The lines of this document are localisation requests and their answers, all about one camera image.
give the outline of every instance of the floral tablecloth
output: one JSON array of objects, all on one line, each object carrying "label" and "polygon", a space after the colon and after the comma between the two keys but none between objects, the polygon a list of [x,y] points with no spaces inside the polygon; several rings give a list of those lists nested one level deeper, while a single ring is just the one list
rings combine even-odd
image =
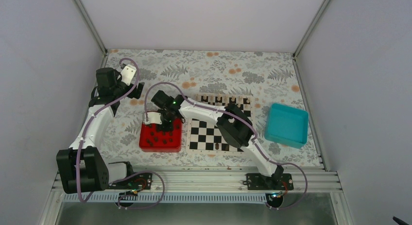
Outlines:
[{"label": "floral tablecloth", "polygon": [[[254,166],[250,159],[240,156],[188,154],[184,147],[187,124],[183,127],[180,152],[146,153],[139,148],[144,95],[155,83],[171,82],[188,96],[199,92],[254,96],[258,139],[269,155],[279,162],[319,166],[310,129],[308,143],[301,149],[270,142],[263,137],[271,104],[305,109],[290,53],[113,49],[106,66],[119,69],[119,60],[123,57],[137,62],[145,86],[142,98],[121,101],[115,119],[107,129],[101,154],[108,161],[126,160],[141,166]],[[151,99],[159,89],[173,97],[178,94],[171,86],[160,85],[148,98]],[[148,102],[148,110],[156,109]]]}]

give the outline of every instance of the metal floor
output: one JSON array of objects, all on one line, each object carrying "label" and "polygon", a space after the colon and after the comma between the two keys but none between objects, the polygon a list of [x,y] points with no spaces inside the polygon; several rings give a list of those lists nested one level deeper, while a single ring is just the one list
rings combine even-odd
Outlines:
[{"label": "metal floor", "polygon": [[[285,196],[283,206],[301,196]],[[146,210],[118,209],[113,203],[64,202],[58,225],[335,225],[335,213],[329,193],[308,193],[296,207],[284,211],[269,210],[257,204],[172,204],[161,203]]]}]

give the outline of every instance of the black mounting plate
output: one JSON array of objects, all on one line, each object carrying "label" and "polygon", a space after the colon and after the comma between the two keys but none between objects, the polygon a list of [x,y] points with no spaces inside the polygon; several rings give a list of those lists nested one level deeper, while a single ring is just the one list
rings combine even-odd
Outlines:
[{"label": "black mounting plate", "polygon": [[[293,181],[289,183],[289,180],[292,180],[292,175],[289,173],[283,173],[280,177],[280,181],[286,183],[288,190],[293,190]],[[259,173],[246,174],[246,181],[244,181],[243,184],[247,185],[247,190],[285,190],[285,186],[282,183],[273,188],[268,187],[265,183],[264,176]]]},{"label": "black mounting plate", "polygon": [[111,186],[109,186],[108,189],[110,190],[134,190],[134,189],[138,189],[139,185],[142,185],[142,181],[137,180],[137,179],[144,179],[146,180],[146,187],[144,188],[144,190],[150,190],[150,186],[152,185],[152,174],[151,173],[141,173],[138,175],[133,176],[132,178],[125,180],[125,181],[121,181],[118,183],[114,183]]}]

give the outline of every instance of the chessboard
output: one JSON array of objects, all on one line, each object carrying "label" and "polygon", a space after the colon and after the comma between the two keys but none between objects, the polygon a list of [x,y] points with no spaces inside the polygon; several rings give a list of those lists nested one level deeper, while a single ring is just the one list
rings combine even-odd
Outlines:
[{"label": "chessboard", "polygon": [[[229,103],[236,104],[252,123],[254,122],[255,100],[252,96],[200,93],[196,94],[194,99],[215,106],[226,106]],[[218,127],[196,119],[191,119],[188,123],[186,151],[190,154],[244,155],[241,149],[230,146],[224,141]]]}]

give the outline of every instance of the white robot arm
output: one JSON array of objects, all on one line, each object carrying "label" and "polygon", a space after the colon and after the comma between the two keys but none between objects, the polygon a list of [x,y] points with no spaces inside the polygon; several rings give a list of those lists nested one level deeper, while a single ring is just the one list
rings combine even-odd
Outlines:
[{"label": "white robot arm", "polygon": [[[107,104],[123,96],[133,87],[131,81],[135,73],[136,69],[131,65],[125,66],[120,73],[113,68],[102,68],[96,71],[97,86],[92,91],[86,122],[70,147],[60,150],[56,156],[63,189],[66,193],[77,192],[76,156],[78,151],[81,152],[80,185],[83,192],[105,190],[110,182],[125,178],[127,172],[130,171],[128,169],[130,165],[127,162],[107,163],[100,156],[98,148],[102,144],[106,129],[113,120],[120,102],[111,106]],[[140,83],[127,96],[140,98],[143,85]],[[83,141],[83,147],[79,150],[81,141]]]},{"label": "white robot arm", "polygon": [[[190,104],[186,100],[183,100],[180,104],[180,109],[178,110],[178,112],[183,118],[185,118],[186,120],[197,119],[200,121],[206,121],[208,123],[214,124],[215,126],[218,126],[218,119],[223,116],[223,113],[219,111],[224,111],[224,106],[209,105],[195,101],[191,98],[187,98],[187,100],[189,100],[192,104]],[[144,124],[162,125],[162,123],[165,121],[162,121],[161,115],[162,114],[158,112],[149,112],[148,120],[145,121]],[[226,142],[229,141],[227,140],[228,134],[223,135],[223,138],[226,140]],[[260,174],[264,176],[272,176],[272,174],[276,171],[277,165],[267,161],[263,157],[263,155],[257,150],[255,145],[259,145],[264,155],[269,156],[261,147],[261,144],[256,139],[253,140],[253,136],[249,138],[247,145],[240,146],[239,148],[241,148],[245,152],[248,158],[252,159],[252,161],[256,164]]]}]

